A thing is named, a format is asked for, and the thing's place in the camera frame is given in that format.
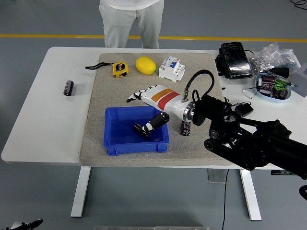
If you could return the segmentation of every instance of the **black wrist strap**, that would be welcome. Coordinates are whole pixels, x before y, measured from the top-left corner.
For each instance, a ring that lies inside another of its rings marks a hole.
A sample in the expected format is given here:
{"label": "black wrist strap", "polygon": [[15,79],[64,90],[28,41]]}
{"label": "black wrist strap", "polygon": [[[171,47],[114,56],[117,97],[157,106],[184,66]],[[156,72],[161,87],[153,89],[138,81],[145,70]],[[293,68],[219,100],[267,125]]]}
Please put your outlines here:
{"label": "black wrist strap", "polygon": [[86,68],[86,69],[94,70],[94,69],[98,69],[98,68],[100,68],[100,67],[102,67],[102,66],[111,66],[111,65],[113,65],[113,64],[114,64],[114,63],[100,62],[100,63],[98,63],[98,64],[95,65],[95,66],[86,66],[85,68]]}

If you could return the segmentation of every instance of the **gray felt mat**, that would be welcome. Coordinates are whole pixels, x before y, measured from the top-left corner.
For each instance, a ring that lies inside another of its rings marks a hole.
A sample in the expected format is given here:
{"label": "gray felt mat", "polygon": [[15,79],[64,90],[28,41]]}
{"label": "gray felt mat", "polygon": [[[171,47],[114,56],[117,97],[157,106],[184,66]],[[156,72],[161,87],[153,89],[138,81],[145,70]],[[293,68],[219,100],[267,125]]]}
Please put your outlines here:
{"label": "gray felt mat", "polygon": [[[157,65],[157,71],[152,75],[140,73],[135,61],[141,56],[148,56]],[[173,82],[158,76],[158,68],[168,56],[177,57],[185,65],[185,73],[181,81]],[[80,153],[80,162],[85,166],[118,166],[118,167],[155,167],[155,166],[202,166],[229,165],[229,161],[207,151],[203,146],[208,136],[210,121],[201,126],[191,125],[191,135],[180,135],[181,120],[170,114],[168,130],[170,143],[168,151],[163,153],[142,152],[129,153],[119,156],[108,156],[103,147],[105,109],[108,107],[146,106],[141,100],[127,103],[127,98],[152,85],[164,85],[180,94],[190,78],[201,69],[211,71],[215,78],[210,96],[223,100],[221,85],[218,79],[214,57],[210,54],[102,54],[99,62],[127,62],[129,74],[122,78],[112,76],[112,67],[101,67],[97,70],[88,117],[85,125],[84,139]],[[190,86],[189,98],[192,91],[197,89],[203,95],[211,85],[209,75],[199,75]]]}

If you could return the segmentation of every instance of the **white shirt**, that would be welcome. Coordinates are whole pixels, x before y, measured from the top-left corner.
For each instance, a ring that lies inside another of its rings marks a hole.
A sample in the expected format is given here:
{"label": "white shirt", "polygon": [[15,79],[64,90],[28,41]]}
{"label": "white shirt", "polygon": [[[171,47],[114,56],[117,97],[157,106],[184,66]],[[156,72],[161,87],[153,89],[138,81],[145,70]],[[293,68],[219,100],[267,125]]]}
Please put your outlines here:
{"label": "white shirt", "polygon": [[159,0],[101,0],[118,10],[137,11],[149,7]]}

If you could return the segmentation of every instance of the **plastic bag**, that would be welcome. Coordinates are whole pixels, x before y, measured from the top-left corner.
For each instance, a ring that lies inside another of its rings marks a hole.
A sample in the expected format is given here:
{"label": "plastic bag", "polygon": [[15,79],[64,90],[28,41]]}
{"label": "plastic bag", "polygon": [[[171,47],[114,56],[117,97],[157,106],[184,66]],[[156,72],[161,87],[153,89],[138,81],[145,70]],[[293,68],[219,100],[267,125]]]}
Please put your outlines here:
{"label": "plastic bag", "polygon": [[270,44],[261,51],[247,52],[254,75],[269,71],[275,67],[286,67],[293,75],[298,69],[298,64],[292,49],[283,49],[278,43]]}

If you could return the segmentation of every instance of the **black bag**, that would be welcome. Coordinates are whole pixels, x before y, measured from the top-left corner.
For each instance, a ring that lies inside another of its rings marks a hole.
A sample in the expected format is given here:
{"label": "black bag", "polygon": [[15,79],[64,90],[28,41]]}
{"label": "black bag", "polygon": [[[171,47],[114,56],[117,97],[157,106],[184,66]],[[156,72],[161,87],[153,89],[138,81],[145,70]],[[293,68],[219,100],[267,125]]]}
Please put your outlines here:
{"label": "black bag", "polygon": [[219,76],[228,79],[251,78],[252,70],[240,42],[223,43],[215,60]]}

